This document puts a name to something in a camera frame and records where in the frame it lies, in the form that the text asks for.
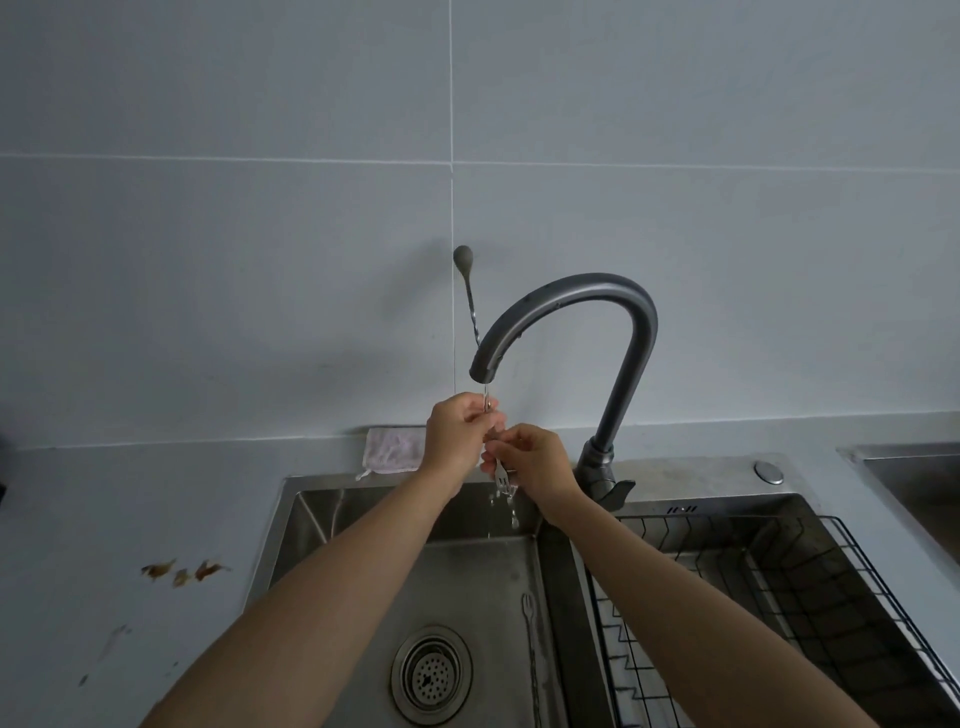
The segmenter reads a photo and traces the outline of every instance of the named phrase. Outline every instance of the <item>double basin sink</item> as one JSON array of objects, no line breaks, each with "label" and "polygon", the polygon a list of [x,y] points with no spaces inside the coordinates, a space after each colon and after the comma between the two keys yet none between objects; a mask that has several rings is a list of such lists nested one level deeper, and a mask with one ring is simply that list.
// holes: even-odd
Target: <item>double basin sink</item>
[{"label": "double basin sink", "polygon": [[[641,485],[615,515],[794,644],[879,725],[960,726],[955,682],[850,532],[769,459],[786,473],[774,483],[754,458],[620,464]],[[248,605],[399,481],[289,478]],[[522,494],[514,510],[516,528],[489,481],[464,484],[328,728],[692,725],[569,540]]]}]

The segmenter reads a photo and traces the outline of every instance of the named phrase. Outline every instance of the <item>hand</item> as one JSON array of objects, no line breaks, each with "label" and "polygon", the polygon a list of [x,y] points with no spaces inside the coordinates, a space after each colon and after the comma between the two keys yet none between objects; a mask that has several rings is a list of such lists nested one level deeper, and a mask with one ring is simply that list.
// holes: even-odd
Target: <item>hand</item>
[{"label": "hand", "polygon": [[426,421],[426,445],[421,473],[435,473],[449,480],[457,495],[467,474],[476,466],[487,433],[499,432],[507,416],[496,411],[499,404],[490,398],[492,412],[484,412],[483,395],[463,392],[438,402]]},{"label": "hand", "polygon": [[570,468],[564,444],[556,432],[534,425],[515,425],[487,442],[481,470],[493,475],[496,460],[516,471],[517,484],[556,523],[566,503],[585,497]]}]

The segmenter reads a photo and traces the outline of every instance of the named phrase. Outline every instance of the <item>black wire rack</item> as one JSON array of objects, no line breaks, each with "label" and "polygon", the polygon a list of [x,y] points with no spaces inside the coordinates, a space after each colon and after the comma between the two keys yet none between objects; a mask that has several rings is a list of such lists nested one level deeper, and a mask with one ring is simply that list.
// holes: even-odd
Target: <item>black wire rack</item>
[{"label": "black wire rack", "polygon": [[[883,728],[960,726],[960,687],[833,517],[620,518],[799,649]],[[692,728],[592,577],[621,728]]]}]

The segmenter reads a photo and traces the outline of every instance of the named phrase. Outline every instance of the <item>drain strainer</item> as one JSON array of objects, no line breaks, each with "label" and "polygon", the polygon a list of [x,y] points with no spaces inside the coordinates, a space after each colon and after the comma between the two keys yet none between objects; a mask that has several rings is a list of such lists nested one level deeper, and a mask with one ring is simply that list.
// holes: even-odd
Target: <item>drain strainer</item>
[{"label": "drain strainer", "polygon": [[400,646],[390,687],[407,720],[438,725],[460,710],[472,679],[467,645],[452,629],[435,625],[418,630]]}]

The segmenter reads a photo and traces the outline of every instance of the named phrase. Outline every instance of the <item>forearm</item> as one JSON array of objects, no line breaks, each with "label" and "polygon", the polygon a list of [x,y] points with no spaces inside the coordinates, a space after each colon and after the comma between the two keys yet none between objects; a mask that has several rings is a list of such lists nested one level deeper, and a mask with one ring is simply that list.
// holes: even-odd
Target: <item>forearm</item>
[{"label": "forearm", "polygon": [[284,576],[144,727],[323,723],[444,508],[434,477],[415,473]]},{"label": "forearm", "polygon": [[572,497],[557,522],[698,726],[876,728],[785,640],[596,503]]}]

